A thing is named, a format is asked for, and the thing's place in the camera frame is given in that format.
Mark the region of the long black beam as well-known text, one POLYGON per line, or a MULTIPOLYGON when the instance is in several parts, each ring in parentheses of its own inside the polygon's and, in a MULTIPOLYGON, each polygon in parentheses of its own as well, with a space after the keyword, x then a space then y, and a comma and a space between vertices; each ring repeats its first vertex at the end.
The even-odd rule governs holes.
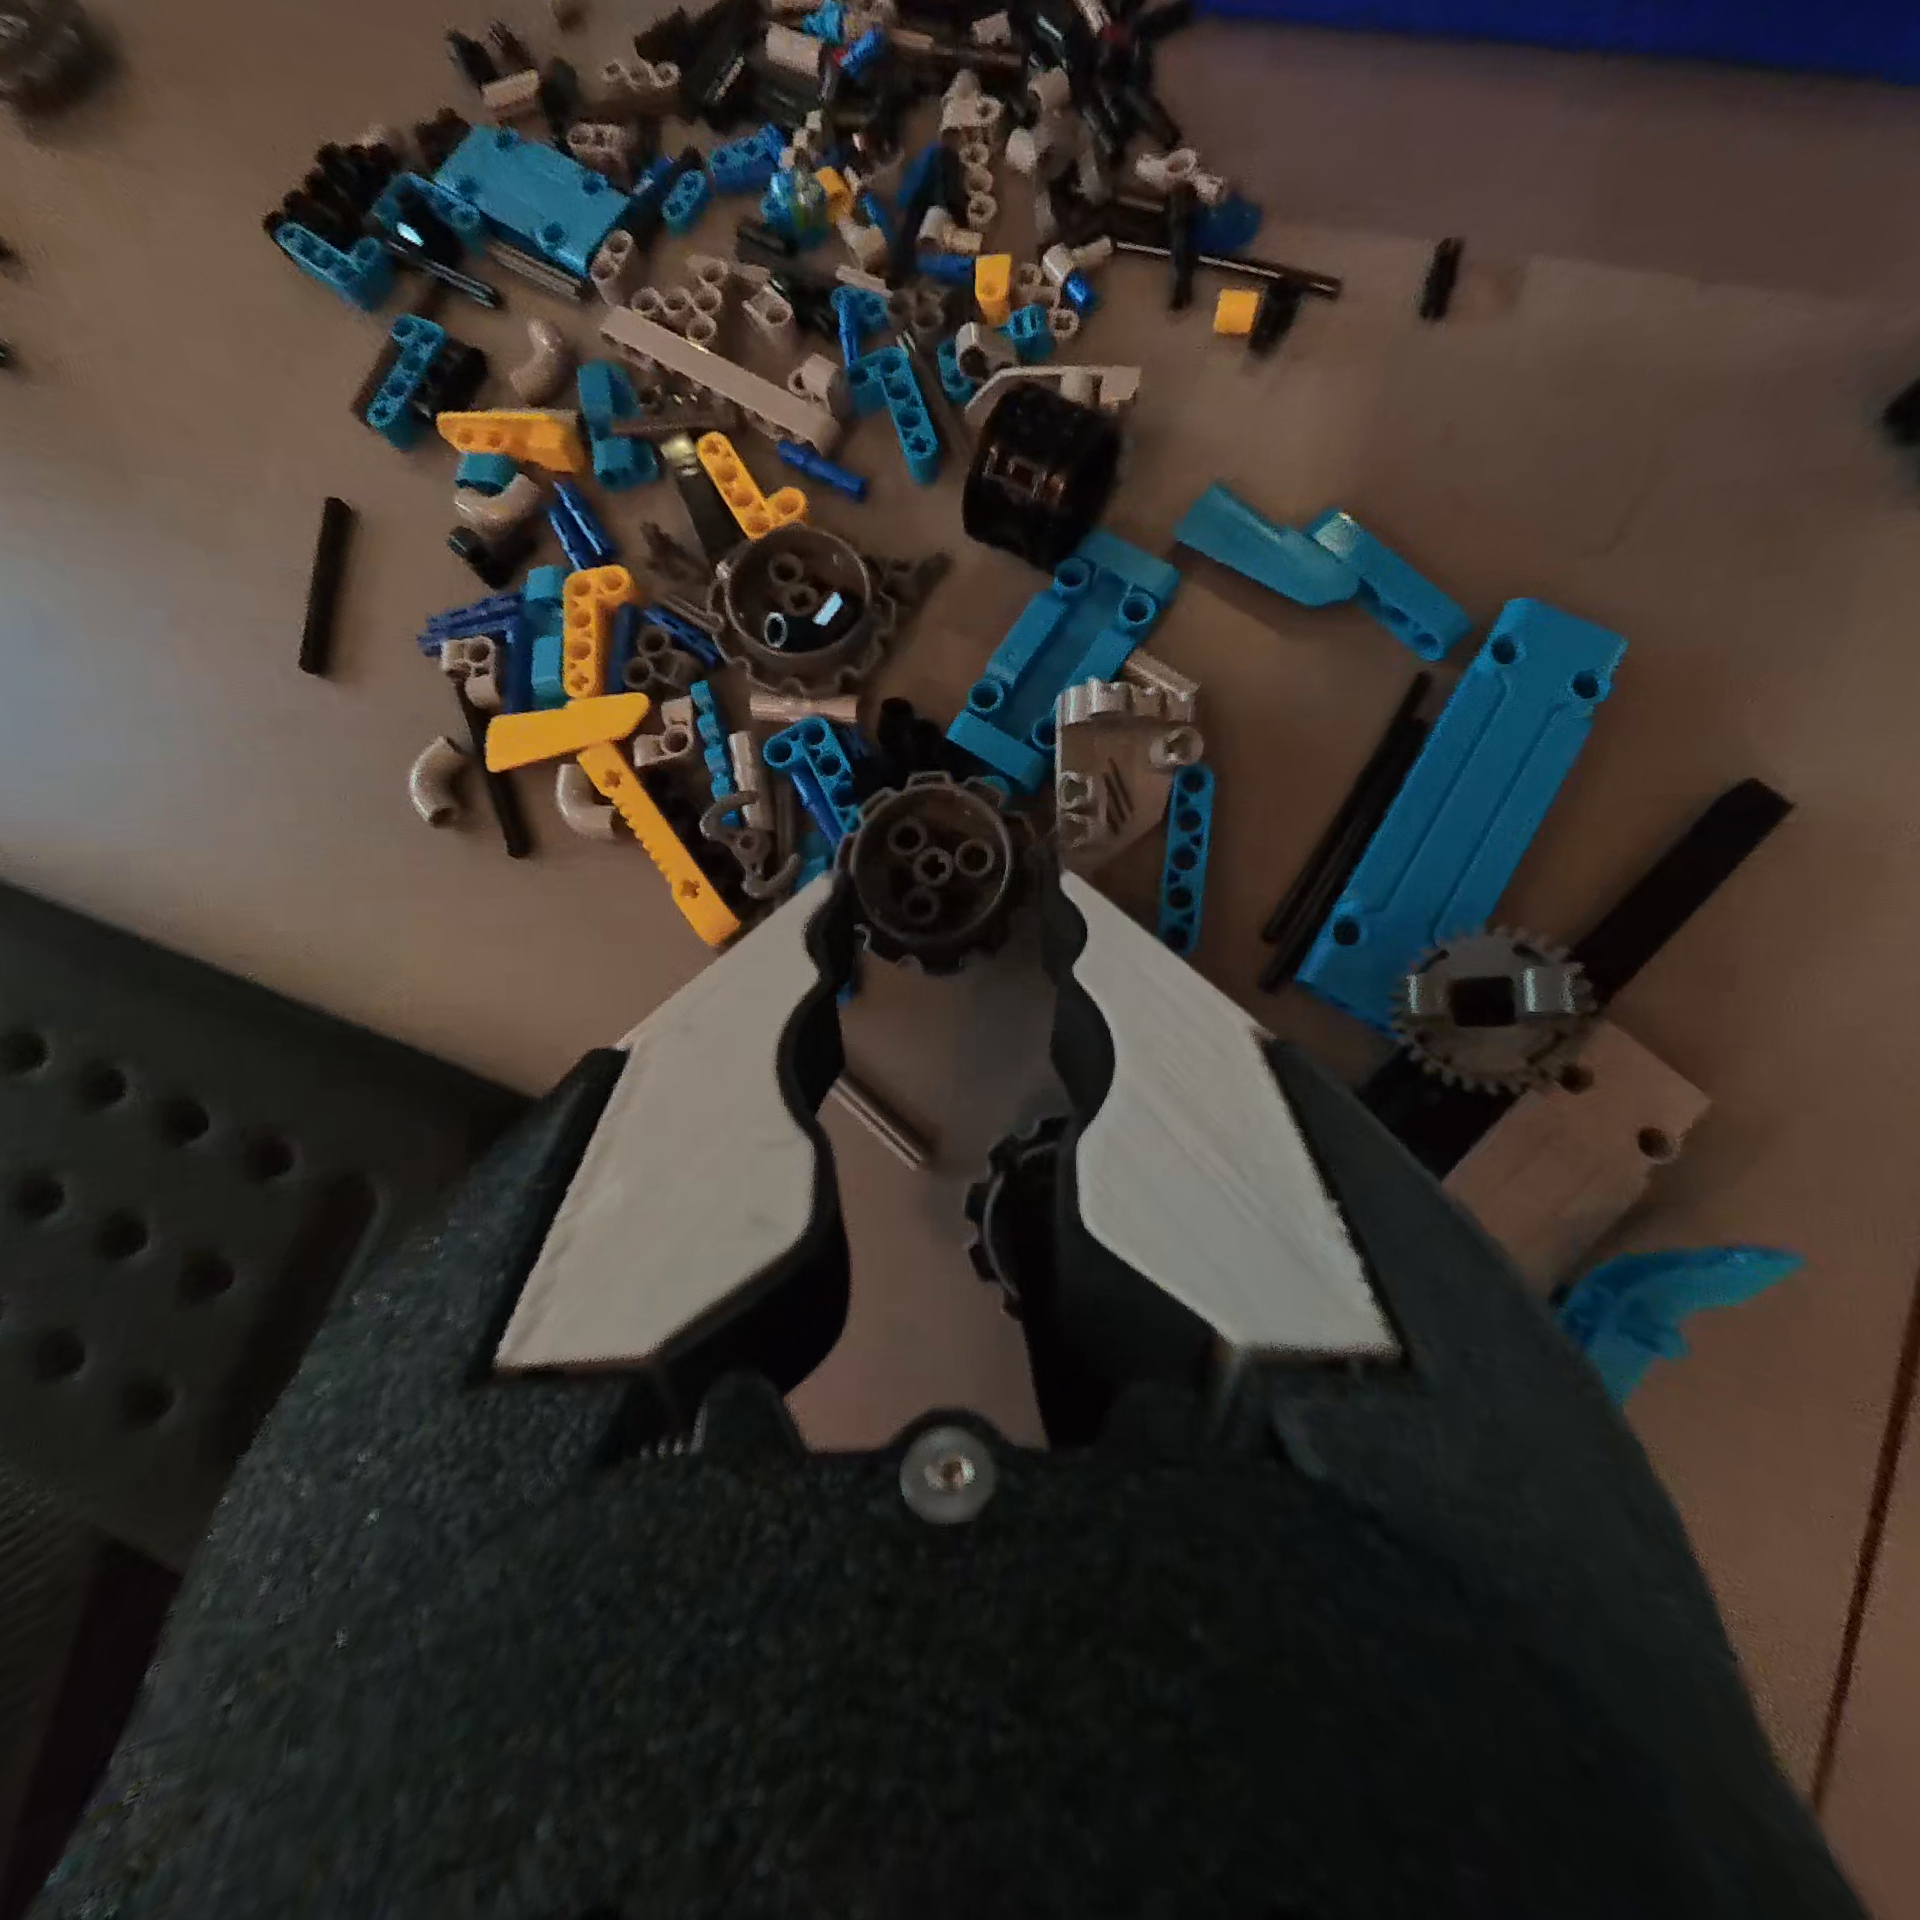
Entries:
MULTIPOLYGON (((1573 946, 1598 1011, 1612 1007, 1789 815, 1787 796, 1752 778, 1705 808, 1573 946)), ((1377 1068, 1360 1089, 1360 1104, 1437 1179, 1465 1159, 1518 1097, 1445 1086, 1406 1057, 1377 1068)))

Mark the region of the grey gear wheel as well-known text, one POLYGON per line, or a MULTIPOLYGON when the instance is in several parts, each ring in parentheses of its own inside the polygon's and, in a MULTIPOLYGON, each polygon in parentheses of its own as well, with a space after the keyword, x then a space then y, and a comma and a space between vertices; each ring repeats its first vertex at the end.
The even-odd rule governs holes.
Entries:
POLYGON ((1598 1014, 1573 954, 1521 928, 1446 938, 1406 971, 1390 1031, 1432 1080, 1472 1094, 1524 1094, 1573 1059, 1598 1014))

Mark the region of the clear blue curved piece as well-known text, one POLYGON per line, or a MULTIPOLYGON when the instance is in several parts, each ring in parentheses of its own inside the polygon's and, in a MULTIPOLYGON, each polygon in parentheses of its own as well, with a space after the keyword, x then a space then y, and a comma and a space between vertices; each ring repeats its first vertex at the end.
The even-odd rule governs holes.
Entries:
POLYGON ((1617 1256, 1563 1287, 1552 1316, 1607 1402, 1629 1403, 1657 1361, 1687 1355, 1687 1323, 1744 1306, 1796 1276, 1806 1260, 1756 1244, 1617 1256))

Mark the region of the grey desk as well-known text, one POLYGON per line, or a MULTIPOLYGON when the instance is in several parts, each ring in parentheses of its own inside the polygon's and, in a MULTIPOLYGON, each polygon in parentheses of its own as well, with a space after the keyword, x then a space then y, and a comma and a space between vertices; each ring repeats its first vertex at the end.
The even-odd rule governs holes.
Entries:
MULTIPOLYGON (((102 4, 126 71, 4 116, 4 876, 539 1089, 701 951, 652 871, 422 827, 465 576, 444 455, 349 417, 374 326, 260 215, 331 138, 463 88, 504 18, 587 67, 655 4, 102 4), (296 668, 325 496, 357 512, 329 674, 296 668)), ((1347 507, 1477 622, 1537 594, 1628 639, 1504 911, 1574 934, 1705 800, 1791 817, 1620 1023, 1712 1096, 1629 1246, 1807 1270, 1696 1323, 1633 1412, 1760 1706, 1837 1847, 1916 1788, 1912 1492, 1888 1426, 1916 1280, 1916 484, 1873 424, 1916 370, 1916 96, 1491 47, 1201 25, 1174 116, 1347 282, 1253 366, 1113 268, 1145 374, 1120 530, 1223 481, 1347 507)))

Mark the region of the black toothed tyre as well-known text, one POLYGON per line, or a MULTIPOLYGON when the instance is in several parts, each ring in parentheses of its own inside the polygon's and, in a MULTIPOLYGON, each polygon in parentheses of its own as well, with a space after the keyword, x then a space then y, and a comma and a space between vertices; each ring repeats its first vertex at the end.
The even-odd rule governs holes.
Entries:
POLYGON ((1068 1126, 1064 1114, 1052 1114, 1001 1137, 965 1195, 966 1260, 1013 1319, 1022 1319, 1028 1298, 1052 1284, 1053 1204, 1068 1126))

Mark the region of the long blue panel piece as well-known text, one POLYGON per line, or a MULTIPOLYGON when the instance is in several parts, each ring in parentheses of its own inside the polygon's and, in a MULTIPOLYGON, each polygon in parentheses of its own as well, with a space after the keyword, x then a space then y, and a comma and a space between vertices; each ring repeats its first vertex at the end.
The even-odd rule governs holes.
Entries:
POLYGON ((1609 700, 1628 640, 1510 600, 1459 678, 1294 976, 1375 1031, 1429 950, 1492 922, 1609 700))

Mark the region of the black perforated chair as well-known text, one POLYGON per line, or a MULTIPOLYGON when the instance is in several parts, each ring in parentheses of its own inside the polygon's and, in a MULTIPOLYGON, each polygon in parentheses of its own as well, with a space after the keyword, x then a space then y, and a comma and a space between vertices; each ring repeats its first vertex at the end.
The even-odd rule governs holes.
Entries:
POLYGON ((4 886, 4 1915, 333 1297, 523 1110, 4 886))

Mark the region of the black axle rod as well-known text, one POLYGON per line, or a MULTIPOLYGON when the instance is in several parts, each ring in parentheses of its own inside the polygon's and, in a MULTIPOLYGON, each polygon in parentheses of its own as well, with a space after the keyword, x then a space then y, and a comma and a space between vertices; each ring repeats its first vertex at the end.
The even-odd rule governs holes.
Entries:
POLYGON ((329 674, 355 527, 357 512, 345 498, 321 498, 296 648, 296 668, 308 679, 329 674))

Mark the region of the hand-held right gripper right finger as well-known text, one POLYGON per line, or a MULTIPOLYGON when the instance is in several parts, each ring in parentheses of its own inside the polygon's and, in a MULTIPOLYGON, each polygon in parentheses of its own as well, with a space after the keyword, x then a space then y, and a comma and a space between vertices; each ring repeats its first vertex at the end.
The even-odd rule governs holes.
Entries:
POLYGON ((1064 1094, 1030 1303, 1047 1440, 1088 1450, 1139 1387, 1227 1424, 1272 1370, 1399 1368, 1271 1033, 1091 881, 1049 879, 1039 924, 1064 1094))

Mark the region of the pile of small building pieces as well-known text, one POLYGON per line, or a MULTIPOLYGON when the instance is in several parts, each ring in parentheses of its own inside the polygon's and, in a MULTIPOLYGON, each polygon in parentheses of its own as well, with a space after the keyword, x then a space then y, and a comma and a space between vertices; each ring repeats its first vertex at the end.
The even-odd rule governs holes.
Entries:
POLYGON ((912 776, 988 778, 1072 873, 1161 848, 1204 924, 1215 779, 1145 639, 1176 571, 1099 529, 1145 374, 1113 265, 1259 366, 1344 279, 1165 110, 1196 4, 673 7, 589 81, 508 23, 472 91, 320 147, 260 228, 364 316, 355 412, 456 458, 486 587, 422 651, 503 767, 557 761, 719 944, 912 776))

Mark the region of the blue bin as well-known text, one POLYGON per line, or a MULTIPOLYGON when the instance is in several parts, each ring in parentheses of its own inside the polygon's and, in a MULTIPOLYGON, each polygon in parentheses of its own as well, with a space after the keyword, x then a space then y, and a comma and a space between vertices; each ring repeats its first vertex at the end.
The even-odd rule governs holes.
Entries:
POLYGON ((1199 2, 1201 17, 1917 82, 1916 2, 1199 2))

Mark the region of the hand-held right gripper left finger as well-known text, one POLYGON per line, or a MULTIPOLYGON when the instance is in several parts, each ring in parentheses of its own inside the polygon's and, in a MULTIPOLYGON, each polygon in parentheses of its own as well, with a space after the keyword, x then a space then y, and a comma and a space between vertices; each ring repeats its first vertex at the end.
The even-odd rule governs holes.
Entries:
POLYGON ((852 960, 848 887, 814 881, 616 1046, 497 1376, 632 1374, 696 1403, 732 1372, 787 1396, 822 1366, 849 1306, 821 1107, 852 960))

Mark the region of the dark grey toothed wheel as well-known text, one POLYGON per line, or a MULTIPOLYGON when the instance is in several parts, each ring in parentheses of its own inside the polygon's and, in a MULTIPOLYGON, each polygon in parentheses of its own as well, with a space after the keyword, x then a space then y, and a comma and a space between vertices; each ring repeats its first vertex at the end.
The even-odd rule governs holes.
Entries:
POLYGON ((924 774, 856 808, 832 871, 871 960, 948 976, 1005 946, 1038 843, 998 783, 924 774))

